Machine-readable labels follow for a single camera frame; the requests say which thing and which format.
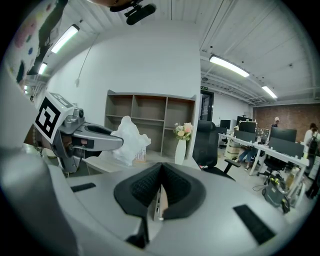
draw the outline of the white wall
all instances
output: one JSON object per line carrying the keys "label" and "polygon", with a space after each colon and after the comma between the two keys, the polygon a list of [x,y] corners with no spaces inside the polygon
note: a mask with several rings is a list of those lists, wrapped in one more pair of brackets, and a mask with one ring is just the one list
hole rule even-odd
{"label": "white wall", "polygon": [[232,120],[237,120],[237,117],[244,115],[244,112],[250,112],[251,116],[249,118],[252,118],[253,108],[248,104],[230,96],[221,95],[217,92],[214,93],[213,123],[219,125],[220,120],[231,120],[230,128],[232,129]]}
{"label": "white wall", "polygon": [[[194,115],[198,123],[200,56],[193,23],[157,21],[119,28],[100,35],[88,49],[59,67],[48,90],[60,93],[84,109],[88,122],[104,125],[108,90],[197,96]],[[86,58],[79,87],[75,80]],[[195,136],[191,141],[193,151]]]}

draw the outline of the brick wall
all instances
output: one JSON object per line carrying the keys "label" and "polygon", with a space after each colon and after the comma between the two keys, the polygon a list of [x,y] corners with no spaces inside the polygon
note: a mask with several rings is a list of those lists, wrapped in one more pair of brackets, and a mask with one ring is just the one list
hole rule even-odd
{"label": "brick wall", "polygon": [[275,117],[279,117],[279,128],[296,129],[296,141],[301,142],[305,138],[305,133],[310,127],[310,123],[315,123],[320,127],[320,104],[297,104],[254,107],[253,119],[256,119],[258,128],[271,129],[275,122]]}

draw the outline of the fluorescent light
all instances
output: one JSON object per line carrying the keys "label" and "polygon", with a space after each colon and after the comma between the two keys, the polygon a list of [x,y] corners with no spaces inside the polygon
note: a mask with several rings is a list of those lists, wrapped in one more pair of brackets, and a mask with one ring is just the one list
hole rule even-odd
{"label": "fluorescent light", "polygon": [[64,44],[70,38],[72,38],[78,31],[79,31],[79,27],[73,24],[55,43],[55,45],[51,49],[51,52],[56,54],[61,49],[61,47],[64,46]]}
{"label": "fluorescent light", "polygon": [[41,66],[40,66],[40,68],[39,68],[38,74],[39,74],[39,75],[42,75],[42,74],[44,73],[46,67],[47,67],[47,63],[42,62]]}
{"label": "fluorescent light", "polygon": [[268,86],[263,86],[262,89],[264,89],[272,98],[278,98],[269,88]]}
{"label": "fluorescent light", "polygon": [[229,70],[232,70],[233,72],[238,73],[239,75],[243,76],[243,77],[248,77],[249,73],[244,71],[243,69],[237,67],[236,65],[231,64],[230,62],[227,62],[221,58],[218,58],[216,56],[211,56],[210,58],[210,62],[218,64],[220,66],[223,66]]}

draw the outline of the wooden bookshelf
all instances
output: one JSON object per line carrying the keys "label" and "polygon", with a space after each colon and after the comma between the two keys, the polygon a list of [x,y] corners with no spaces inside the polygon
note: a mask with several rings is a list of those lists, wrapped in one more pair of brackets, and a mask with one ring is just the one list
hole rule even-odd
{"label": "wooden bookshelf", "polygon": [[[178,140],[174,135],[175,123],[194,124],[196,96],[176,97],[164,94],[117,93],[109,90],[105,104],[104,126],[117,130],[124,116],[131,117],[140,134],[151,139],[148,151],[173,157]],[[186,153],[190,144],[187,141]]]}

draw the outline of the ceiling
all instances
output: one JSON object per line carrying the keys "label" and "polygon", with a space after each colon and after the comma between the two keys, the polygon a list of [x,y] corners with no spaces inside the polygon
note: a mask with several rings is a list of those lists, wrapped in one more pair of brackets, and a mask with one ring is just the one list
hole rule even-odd
{"label": "ceiling", "polygon": [[[252,106],[314,103],[320,97],[319,60],[302,26],[285,6],[272,0],[144,0],[153,3],[149,21],[174,20],[197,24],[201,85]],[[112,13],[87,0],[69,0],[60,25],[62,35],[72,24],[80,31],[57,53],[48,52],[48,73],[72,49],[116,26],[127,26],[126,11]],[[209,62],[215,54],[245,69],[244,78]],[[277,96],[272,99],[267,85]]]}

